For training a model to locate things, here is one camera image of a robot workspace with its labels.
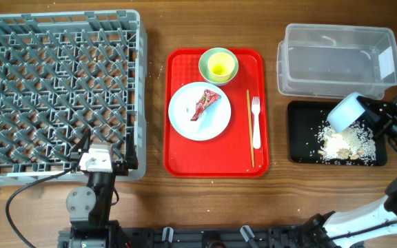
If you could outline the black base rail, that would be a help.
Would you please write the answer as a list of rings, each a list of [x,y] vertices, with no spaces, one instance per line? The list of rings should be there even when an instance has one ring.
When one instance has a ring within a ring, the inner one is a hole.
[[[243,237],[241,228],[232,229],[173,229],[163,231],[151,228],[124,228],[132,247],[205,247],[214,238],[226,247],[298,247],[298,225],[251,228],[250,238]]]

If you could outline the grey dishwasher rack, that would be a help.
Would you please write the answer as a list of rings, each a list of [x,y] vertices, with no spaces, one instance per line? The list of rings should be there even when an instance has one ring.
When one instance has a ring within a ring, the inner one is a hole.
[[[147,33],[136,10],[0,14],[0,187],[84,181],[70,152],[90,130],[146,172]]]

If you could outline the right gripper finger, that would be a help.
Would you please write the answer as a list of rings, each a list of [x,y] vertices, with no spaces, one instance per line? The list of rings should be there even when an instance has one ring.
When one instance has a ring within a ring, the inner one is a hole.
[[[363,107],[364,116],[368,119],[389,118],[387,113],[388,102],[358,96],[356,100]]]
[[[373,132],[374,138],[379,138],[385,133],[387,126],[390,126],[389,118],[380,118],[371,125],[371,130]]]

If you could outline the rice and food scraps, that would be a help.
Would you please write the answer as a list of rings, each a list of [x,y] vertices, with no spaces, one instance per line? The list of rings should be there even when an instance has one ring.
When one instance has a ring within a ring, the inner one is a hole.
[[[343,131],[337,132],[325,118],[312,127],[311,131],[315,131],[315,148],[311,148],[308,155],[316,163],[376,164],[376,142],[373,140],[373,132],[363,119],[359,118]]]

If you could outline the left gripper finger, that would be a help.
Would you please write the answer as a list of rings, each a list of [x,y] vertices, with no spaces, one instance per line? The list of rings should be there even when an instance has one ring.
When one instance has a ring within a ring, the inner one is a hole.
[[[134,134],[128,134],[125,144],[125,161],[128,169],[138,169],[139,162],[136,155],[136,146],[134,144]]]
[[[70,151],[70,161],[80,161],[84,153],[90,148],[91,130],[84,131],[82,138]]]

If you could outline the yellow cup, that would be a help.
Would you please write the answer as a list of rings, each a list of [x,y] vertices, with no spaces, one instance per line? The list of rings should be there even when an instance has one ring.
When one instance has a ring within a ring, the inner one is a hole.
[[[234,57],[227,52],[214,53],[207,62],[210,80],[216,83],[228,81],[235,67]]]

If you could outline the wooden chopstick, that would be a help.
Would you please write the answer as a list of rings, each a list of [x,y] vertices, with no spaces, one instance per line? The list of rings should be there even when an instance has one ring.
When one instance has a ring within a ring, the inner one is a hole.
[[[252,113],[251,113],[249,90],[246,90],[246,97],[247,97],[247,118],[248,118],[249,136],[250,136],[250,155],[251,155],[252,168],[255,168],[253,135],[252,135]]]

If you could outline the red snack wrapper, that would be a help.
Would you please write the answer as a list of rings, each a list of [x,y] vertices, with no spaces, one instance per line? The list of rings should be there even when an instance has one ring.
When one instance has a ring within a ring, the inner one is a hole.
[[[202,97],[195,105],[195,113],[191,117],[191,121],[197,121],[204,111],[214,102],[219,100],[221,97],[220,94],[213,92],[211,90],[204,90]]]

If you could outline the light blue bowl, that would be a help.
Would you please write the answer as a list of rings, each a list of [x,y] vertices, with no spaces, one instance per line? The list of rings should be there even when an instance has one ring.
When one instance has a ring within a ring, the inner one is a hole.
[[[359,96],[361,94],[357,92],[351,93],[327,115],[327,121],[336,133],[347,129],[365,113],[358,101]]]

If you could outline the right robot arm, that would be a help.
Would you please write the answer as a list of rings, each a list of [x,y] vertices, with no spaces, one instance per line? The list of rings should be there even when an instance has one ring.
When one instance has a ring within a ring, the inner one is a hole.
[[[328,114],[327,121],[341,132],[360,117],[364,117],[374,138],[387,136],[397,149],[397,96],[387,102],[351,93]],[[351,247],[392,234],[397,234],[397,178],[377,201],[351,211],[312,216],[299,228],[297,243],[299,247]]]

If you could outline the green bowl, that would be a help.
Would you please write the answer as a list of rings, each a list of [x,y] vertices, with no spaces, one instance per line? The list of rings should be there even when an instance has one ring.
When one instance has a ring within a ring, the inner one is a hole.
[[[208,68],[207,68],[208,59],[209,59],[214,53],[217,53],[217,52],[227,52],[227,53],[231,54],[231,55],[234,57],[235,61],[236,61],[236,67],[235,67],[235,69],[234,69],[234,71],[233,71],[233,73],[232,73],[232,76],[230,77],[230,79],[229,79],[228,81],[222,82],[222,83],[216,83],[216,82],[211,81],[211,80],[210,80],[210,77],[209,77],[209,70],[208,70]],[[225,49],[225,48],[211,48],[211,49],[205,51],[205,52],[201,55],[201,57],[200,57],[200,59],[199,59],[199,62],[198,62],[198,68],[199,68],[199,72],[201,73],[201,76],[202,76],[208,83],[211,83],[211,84],[217,85],[217,86],[222,86],[222,85],[228,84],[228,83],[237,75],[238,69],[239,69],[239,64],[238,64],[238,59],[236,58],[235,54],[234,54],[233,52],[229,51],[228,49]]]

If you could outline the black waste tray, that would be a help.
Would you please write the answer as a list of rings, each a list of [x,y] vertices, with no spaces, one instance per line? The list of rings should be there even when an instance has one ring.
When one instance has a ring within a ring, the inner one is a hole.
[[[295,163],[355,165],[382,167],[387,163],[385,140],[376,141],[375,159],[357,158],[356,160],[333,158],[328,160],[318,152],[324,144],[320,133],[329,123],[327,115],[336,107],[336,102],[292,101],[287,106],[287,135],[289,159]]]

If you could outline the clear plastic bin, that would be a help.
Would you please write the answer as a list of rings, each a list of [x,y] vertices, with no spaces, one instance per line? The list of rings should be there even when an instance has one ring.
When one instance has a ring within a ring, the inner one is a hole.
[[[397,44],[389,28],[291,23],[278,45],[278,91],[343,99],[382,99],[397,86]]]

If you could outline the white plastic fork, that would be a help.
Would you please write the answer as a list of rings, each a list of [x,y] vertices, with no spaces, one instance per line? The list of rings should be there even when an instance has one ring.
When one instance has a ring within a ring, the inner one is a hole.
[[[253,125],[253,148],[260,149],[261,148],[261,135],[260,135],[260,123],[259,123],[259,114],[261,111],[260,99],[258,96],[254,96],[252,98],[251,111],[254,115],[254,125]]]

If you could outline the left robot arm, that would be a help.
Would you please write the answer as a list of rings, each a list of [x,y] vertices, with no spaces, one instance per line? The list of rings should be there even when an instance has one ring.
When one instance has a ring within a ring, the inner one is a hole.
[[[70,214],[70,232],[59,234],[58,247],[131,247],[132,241],[117,220],[110,220],[112,197],[117,176],[127,176],[130,169],[137,169],[134,135],[125,139],[125,159],[114,162],[112,144],[90,142],[91,131],[85,131],[81,140],[72,148],[70,160],[84,174],[88,182],[73,189],[66,199]]]

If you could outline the light blue plate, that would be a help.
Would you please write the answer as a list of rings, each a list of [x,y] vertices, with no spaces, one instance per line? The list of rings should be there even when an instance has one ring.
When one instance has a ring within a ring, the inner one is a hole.
[[[219,97],[200,114],[196,121],[196,104],[209,90]],[[206,82],[188,83],[177,90],[168,105],[168,117],[172,127],[183,137],[193,141],[206,141],[222,134],[228,126],[232,108],[221,88]]]

